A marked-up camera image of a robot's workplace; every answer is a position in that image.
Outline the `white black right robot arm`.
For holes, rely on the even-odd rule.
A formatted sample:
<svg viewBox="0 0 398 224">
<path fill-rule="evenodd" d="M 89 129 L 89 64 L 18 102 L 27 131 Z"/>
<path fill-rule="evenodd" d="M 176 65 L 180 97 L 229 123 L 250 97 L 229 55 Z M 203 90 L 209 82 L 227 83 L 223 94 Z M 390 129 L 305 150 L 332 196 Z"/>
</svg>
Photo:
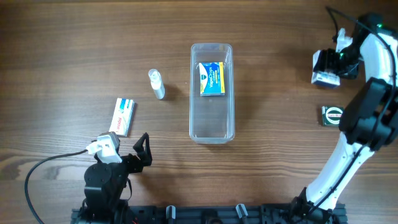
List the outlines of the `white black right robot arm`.
<svg viewBox="0 0 398 224">
<path fill-rule="evenodd" d="M 366 83 L 340 118 L 340 136 L 318 177 L 290 204 L 290 223 L 338 223 L 338 197 L 358 169 L 397 138 L 397 31 L 382 16 L 366 13 L 354 19 L 352 35 L 336 29 L 335 49 L 313 55 L 313 77 L 355 79 L 364 64 Z"/>
</svg>

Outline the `white Panadol box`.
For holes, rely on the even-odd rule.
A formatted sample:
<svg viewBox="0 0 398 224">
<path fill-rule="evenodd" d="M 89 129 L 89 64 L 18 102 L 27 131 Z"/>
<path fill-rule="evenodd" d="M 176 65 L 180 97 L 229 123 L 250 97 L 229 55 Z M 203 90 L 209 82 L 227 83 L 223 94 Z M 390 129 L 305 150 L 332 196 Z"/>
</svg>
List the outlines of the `white Panadol box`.
<svg viewBox="0 0 398 224">
<path fill-rule="evenodd" d="M 118 136 L 127 137 L 134 112 L 134 105 L 134 100 L 126 98 L 118 98 L 116 100 L 109 132 L 115 132 Z"/>
</svg>

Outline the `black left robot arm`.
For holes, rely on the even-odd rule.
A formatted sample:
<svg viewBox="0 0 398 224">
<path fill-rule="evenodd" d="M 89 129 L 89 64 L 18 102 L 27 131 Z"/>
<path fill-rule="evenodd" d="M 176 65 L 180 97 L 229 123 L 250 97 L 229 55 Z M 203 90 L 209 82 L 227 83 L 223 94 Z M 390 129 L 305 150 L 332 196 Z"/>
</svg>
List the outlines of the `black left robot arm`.
<svg viewBox="0 0 398 224">
<path fill-rule="evenodd" d="M 140 173 L 152 164 L 149 135 L 144 133 L 133 145 L 136 154 L 119 155 L 120 140 L 115 132 L 100 134 L 86 147 L 96 164 L 84 174 L 85 199 L 74 223 L 139 223 L 121 194 L 131 188 L 129 174 Z"/>
</svg>

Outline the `blue VapoDrops box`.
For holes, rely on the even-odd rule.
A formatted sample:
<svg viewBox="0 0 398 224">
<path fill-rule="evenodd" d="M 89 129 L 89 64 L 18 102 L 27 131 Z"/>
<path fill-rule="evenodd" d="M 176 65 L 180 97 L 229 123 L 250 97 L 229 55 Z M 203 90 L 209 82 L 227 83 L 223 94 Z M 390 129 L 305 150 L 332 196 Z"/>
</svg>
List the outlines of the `blue VapoDrops box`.
<svg viewBox="0 0 398 224">
<path fill-rule="evenodd" d="M 199 63 L 198 68 L 200 72 L 200 96 L 224 95 L 224 63 Z"/>
</svg>

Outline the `white medicine box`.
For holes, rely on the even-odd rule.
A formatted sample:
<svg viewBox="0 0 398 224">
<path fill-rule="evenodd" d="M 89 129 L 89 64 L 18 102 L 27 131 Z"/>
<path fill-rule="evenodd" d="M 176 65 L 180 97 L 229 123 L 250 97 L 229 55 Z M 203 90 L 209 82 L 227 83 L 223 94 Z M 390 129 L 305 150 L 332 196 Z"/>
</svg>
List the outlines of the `white medicine box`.
<svg viewBox="0 0 398 224">
<path fill-rule="evenodd" d="M 333 73 L 313 71 L 311 84 L 328 88 L 336 88 L 340 86 L 340 78 Z"/>
</svg>

